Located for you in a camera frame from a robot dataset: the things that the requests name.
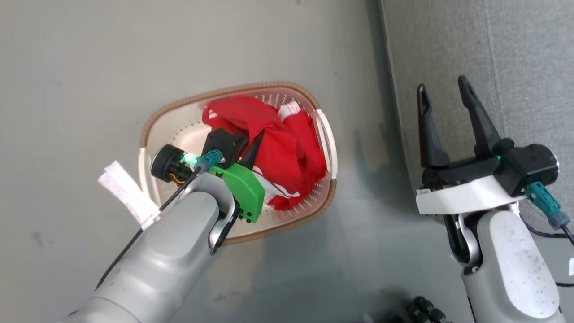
gray fabric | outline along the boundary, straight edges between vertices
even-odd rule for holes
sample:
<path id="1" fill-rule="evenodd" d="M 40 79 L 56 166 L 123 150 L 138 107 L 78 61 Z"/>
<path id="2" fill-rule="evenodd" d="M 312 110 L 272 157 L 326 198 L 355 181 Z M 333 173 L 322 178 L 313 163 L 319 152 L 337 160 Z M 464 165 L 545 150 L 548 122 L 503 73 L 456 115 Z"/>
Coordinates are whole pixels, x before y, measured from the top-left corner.
<path id="1" fill-rule="evenodd" d="M 574 5 L 572 2 L 382 1 L 387 48 L 410 182 L 421 186 L 416 88 L 424 83 L 451 160 L 474 137 L 456 83 L 466 75 L 501 137 L 541 143 L 560 162 L 549 190 L 574 216 Z M 524 218 L 551 232 L 529 202 Z"/>

basket handle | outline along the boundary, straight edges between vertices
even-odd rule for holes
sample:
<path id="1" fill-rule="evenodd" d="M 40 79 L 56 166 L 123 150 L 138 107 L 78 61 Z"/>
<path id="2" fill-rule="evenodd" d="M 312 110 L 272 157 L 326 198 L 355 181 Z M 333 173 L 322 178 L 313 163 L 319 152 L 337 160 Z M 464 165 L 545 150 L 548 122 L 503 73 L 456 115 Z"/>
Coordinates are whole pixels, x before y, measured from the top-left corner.
<path id="1" fill-rule="evenodd" d="M 338 162 L 337 162 L 337 148 L 335 147 L 335 137 L 327 116 L 321 109 L 317 109 L 316 124 L 319 130 L 319 137 L 323 152 L 325 153 L 325 161 L 327 162 L 327 171 L 331 173 L 331 179 L 337 178 Z"/>
<path id="2" fill-rule="evenodd" d="M 152 159 L 148 155 L 148 149 L 146 147 L 140 148 L 138 156 L 139 185 L 143 193 L 147 194 L 155 204 L 161 205 L 157 182 L 149 171 L 151 164 Z"/>

concrete floor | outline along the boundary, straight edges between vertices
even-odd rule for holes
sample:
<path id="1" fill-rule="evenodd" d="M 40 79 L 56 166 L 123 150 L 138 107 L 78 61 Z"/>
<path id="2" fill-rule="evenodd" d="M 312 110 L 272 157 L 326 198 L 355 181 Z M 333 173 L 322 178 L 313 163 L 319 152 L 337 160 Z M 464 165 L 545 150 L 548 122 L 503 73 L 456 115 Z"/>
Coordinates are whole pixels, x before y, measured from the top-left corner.
<path id="1" fill-rule="evenodd" d="M 4 1 L 0 320 L 56 321 L 91 294 L 137 230 L 96 180 L 115 159 L 136 176 L 156 109 L 288 80 L 330 120 L 336 198 L 308 225 L 223 248 L 172 322 L 356 322 L 419 294 L 470 322 L 445 229 L 416 214 L 375 3 Z"/>

brown basket rim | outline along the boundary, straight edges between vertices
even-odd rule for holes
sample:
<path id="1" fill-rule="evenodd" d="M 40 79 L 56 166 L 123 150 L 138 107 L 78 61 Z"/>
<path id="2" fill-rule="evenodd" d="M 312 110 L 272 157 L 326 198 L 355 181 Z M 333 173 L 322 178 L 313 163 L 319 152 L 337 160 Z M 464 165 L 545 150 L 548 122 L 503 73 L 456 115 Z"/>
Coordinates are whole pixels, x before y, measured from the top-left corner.
<path id="1" fill-rule="evenodd" d="M 160 108 L 158 111 L 156 111 L 154 114 L 152 114 L 151 117 L 149 117 L 145 126 L 143 126 L 142 135 L 141 135 L 141 138 L 139 140 L 139 147 L 140 148 L 146 148 L 148 146 L 148 138 L 149 138 L 149 134 L 152 130 L 153 125 L 156 123 L 156 121 L 161 116 L 163 116 L 167 112 L 170 112 L 170 111 L 178 109 L 180 107 L 195 103 L 197 101 L 203 101 L 203 100 L 207 100 L 207 99 L 211 99 L 211 98 L 216 98 L 216 97 L 219 97 L 221 95 L 233 94 L 236 92 L 243 92 L 243 91 L 273 89 L 273 88 L 278 88 L 278 87 L 287 88 L 287 89 L 291 89 L 291 90 L 298 92 L 299 94 L 306 97 L 311 102 L 311 104 L 313 105 L 313 107 L 316 110 L 320 109 L 319 103 L 317 102 L 317 100 L 315 100 L 315 98 L 311 95 L 311 93 L 309 93 L 309 91 L 304 89 L 302 86 L 297 85 L 297 84 L 292 83 L 292 82 L 263 82 L 263 83 L 253 83 L 253 84 L 246 84 L 246 85 L 240 85 L 240 86 L 226 87 L 224 89 L 214 90 L 214 91 L 194 95 L 192 97 L 187 97 L 187 98 L 184 98 L 184 99 L 181 99 L 178 101 L 174 101 L 174 102 L 169 103 L 169 104 L 163 106 L 162 108 Z M 331 182 L 329 185 L 329 193 L 327 195 L 327 198 L 325 199 L 325 202 L 323 202 L 323 204 L 315 212 L 309 214 L 308 216 L 306 216 L 304 218 L 300 218 L 297 221 L 293 221 L 291 223 L 280 225 L 280 226 L 277 226 L 275 228 L 271 228 L 268 230 L 264 230 L 264 231 L 260 231 L 260 232 L 256 232 L 256 233 L 250 233 L 250 234 L 247 234 L 247 235 L 241 236 L 241 237 L 231 237 L 231 238 L 225 240 L 225 244 L 236 244 L 236 243 L 243 243 L 243 242 L 247 242 L 247 241 L 251 241 L 251 240 L 261 239 L 264 237 L 274 235 L 276 233 L 280 233 L 280 232 L 284 232 L 284 231 L 296 228 L 300 225 L 303 225 L 305 223 L 308 223 L 308 222 L 315 220 L 316 218 L 320 217 L 321 215 L 323 215 L 325 213 L 325 211 L 327 210 L 327 208 L 329 207 L 329 205 L 333 201 L 333 198 L 335 197 L 336 188 L 337 188 L 337 180 L 331 179 Z"/>

red fabric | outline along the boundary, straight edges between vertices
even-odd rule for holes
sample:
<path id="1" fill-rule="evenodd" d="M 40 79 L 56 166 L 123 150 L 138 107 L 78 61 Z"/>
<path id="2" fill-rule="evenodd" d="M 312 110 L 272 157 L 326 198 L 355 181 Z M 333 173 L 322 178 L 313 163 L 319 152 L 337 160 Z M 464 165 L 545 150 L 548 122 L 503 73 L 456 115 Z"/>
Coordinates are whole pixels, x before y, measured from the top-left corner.
<path id="1" fill-rule="evenodd" d="M 263 177 L 283 186 L 298 197 L 274 197 L 269 204 L 276 210 L 288 210 L 301 202 L 325 177 L 327 164 L 315 136 L 313 119 L 304 111 L 281 122 L 278 109 L 255 98 L 233 98 L 210 103 L 203 111 L 203 123 L 212 129 L 223 128 L 244 135 L 249 144 L 265 129 L 255 165 Z M 210 118 L 214 112 L 217 116 Z"/>

